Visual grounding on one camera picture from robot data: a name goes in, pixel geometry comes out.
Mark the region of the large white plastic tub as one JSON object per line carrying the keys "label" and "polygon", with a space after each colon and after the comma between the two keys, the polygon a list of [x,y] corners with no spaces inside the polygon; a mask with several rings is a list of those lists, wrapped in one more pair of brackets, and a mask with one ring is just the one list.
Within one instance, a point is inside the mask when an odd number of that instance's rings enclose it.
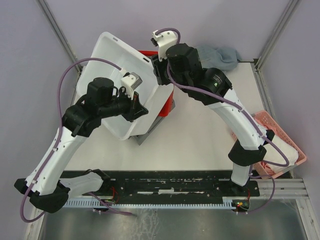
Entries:
{"label": "large white plastic tub", "polygon": [[[139,117],[134,122],[129,122],[122,116],[115,116],[103,119],[102,124],[121,141],[131,136],[145,134],[172,94],[174,86],[172,84],[158,85],[149,58],[109,32],[103,32],[99,36],[91,56],[105,59],[123,68],[126,72],[137,74],[142,83],[135,91],[139,94],[140,103],[148,110],[148,114]],[[76,85],[76,93],[80,97],[86,94],[88,84],[97,77],[111,79],[114,85],[120,88],[122,76],[123,74],[115,67],[91,60],[82,70]]]}

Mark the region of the red plastic bin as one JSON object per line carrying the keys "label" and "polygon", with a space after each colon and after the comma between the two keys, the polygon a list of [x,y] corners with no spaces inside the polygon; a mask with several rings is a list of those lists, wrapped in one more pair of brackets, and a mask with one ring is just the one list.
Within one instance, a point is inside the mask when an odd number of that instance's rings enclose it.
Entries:
{"label": "red plastic bin", "polygon": [[[153,55],[157,54],[156,51],[150,51],[150,50],[139,50],[139,52],[148,58],[151,58]],[[168,97],[166,103],[163,105],[161,111],[159,112],[158,116],[159,117],[167,117],[170,112],[173,109],[174,105],[174,91],[171,92],[170,96]]]}

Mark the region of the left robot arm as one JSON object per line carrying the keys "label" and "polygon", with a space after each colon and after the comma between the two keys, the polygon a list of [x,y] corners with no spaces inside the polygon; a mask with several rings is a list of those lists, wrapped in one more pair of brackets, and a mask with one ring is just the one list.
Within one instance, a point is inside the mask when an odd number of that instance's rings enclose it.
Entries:
{"label": "left robot arm", "polygon": [[62,117],[57,136],[45,157],[27,178],[16,180],[15,188],[37,209],[47,213],[60,210],[67,200],[97,192],[106,195],[111,178],[102,170],[87,170],[81,176],[61,178],[77,149],[89,138],[102,120],[122,116],[133,122],[148,114],[135,91],[142,79],[130,73],[121,79],[121,87],[105,77],[96,77],[87,86],[86,94],[70,106]]}

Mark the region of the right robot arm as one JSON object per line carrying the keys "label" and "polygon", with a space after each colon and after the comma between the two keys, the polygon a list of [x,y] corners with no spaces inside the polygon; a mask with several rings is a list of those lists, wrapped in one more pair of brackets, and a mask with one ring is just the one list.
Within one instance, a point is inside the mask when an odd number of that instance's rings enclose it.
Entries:
{"label": "right robot arm", "polygon": [[248,114],[223,71],[202,66],[196,48],[185,43],[159,45],[151,61],[160,85],[176,85],[218,114],[236,135],[228,154],[233,163],[229,189],[236,196],[242,195],[248,189],[251,166],[267,154],[265,139],[274,134]]}

